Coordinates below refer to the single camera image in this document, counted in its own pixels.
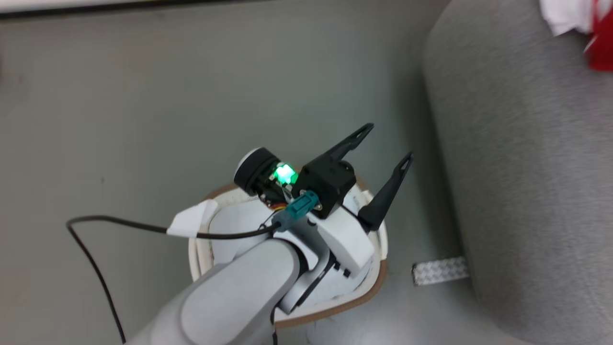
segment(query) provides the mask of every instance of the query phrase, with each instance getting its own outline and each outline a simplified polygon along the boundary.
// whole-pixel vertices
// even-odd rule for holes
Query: teal connector
[[[272,223],[279,223],[277,231],[285,231],[299,219],[311,212],[319,203],[317,194],[308,190],[306,193],[294,199],[283,211],[272,217]]]

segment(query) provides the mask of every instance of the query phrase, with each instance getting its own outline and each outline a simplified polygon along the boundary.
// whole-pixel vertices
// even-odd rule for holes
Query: gray fabric upholstery
[[[454,0],[425,74],[483,307],[539,344],[613,344],[613,75],[537,0]]]

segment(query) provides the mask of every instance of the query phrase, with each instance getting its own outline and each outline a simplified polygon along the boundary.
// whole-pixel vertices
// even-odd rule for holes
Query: green light
[[[277,167],[274,175],[282,184],[293,184],[298,179],[298,174],[287,164]]]

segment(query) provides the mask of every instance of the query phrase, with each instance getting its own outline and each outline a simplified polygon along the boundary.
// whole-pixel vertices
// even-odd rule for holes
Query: gray floor
[[[387,218],[387,281],[359,308],[281,330],[280,343],[520,344],[468,281],[411,284],[412,263],[460,253],[420,72],[445,5],[275,1],[1,24],[0,342],[119,343],[69,217],[168,224],[228,184],[254,146],[299,165],[375,122],[349,157],[372,189],[416,152]],[[190,282],[185,240],[79,231],[128,337]]]

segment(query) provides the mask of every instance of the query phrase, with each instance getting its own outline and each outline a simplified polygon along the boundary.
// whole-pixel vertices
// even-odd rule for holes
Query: red object
[[[587,48],[590,67],[613,72],[613,11],[602,19],[598,14],[598,0],[594,0],[592,41]]]

